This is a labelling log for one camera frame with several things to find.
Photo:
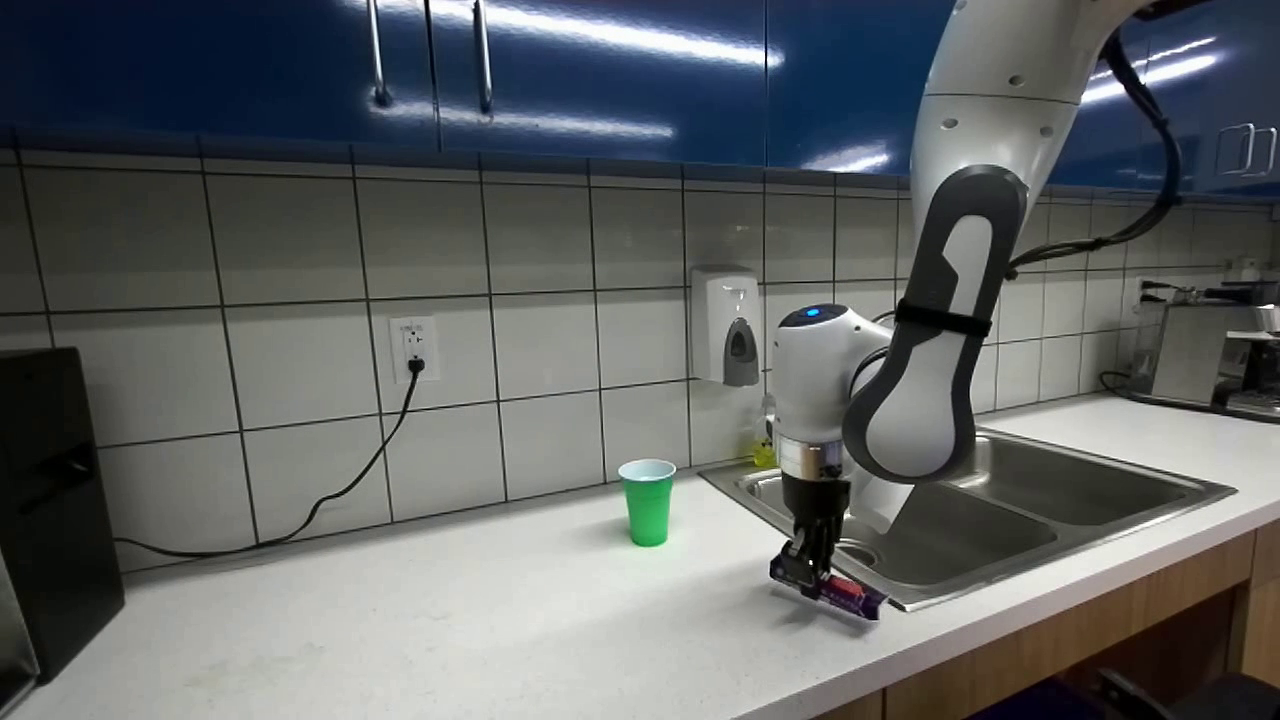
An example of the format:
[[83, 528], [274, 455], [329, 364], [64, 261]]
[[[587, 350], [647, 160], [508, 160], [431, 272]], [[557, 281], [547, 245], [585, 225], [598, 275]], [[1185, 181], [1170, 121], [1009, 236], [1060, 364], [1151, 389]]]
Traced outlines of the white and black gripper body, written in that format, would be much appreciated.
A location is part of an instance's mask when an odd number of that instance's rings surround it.
[[853, 485], [836, 444], [782, 444], [785, 504], [793, 511], [793, 545], [805, 559], [828, 559], [849, 511]]

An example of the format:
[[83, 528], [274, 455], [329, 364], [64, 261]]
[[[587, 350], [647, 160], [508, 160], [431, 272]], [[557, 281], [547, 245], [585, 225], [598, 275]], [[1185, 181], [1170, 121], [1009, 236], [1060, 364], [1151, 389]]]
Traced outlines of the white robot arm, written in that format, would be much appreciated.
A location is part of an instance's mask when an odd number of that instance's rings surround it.
[[943, 480], [975, 449], [972, 373], [1002, 284], [1032, 261], [1032, 205], [1076, 122], [1094, 71], [1135, 109], [1119, 24], [1191, 0], [956, 0], [939, 33], [914, 139], [917, 261], [884, 324], [805, 304], [774, 338], [774, 449], [793, 528], [768, 577], [846, 603], [833, 557], [853, 486], [889, 501]]

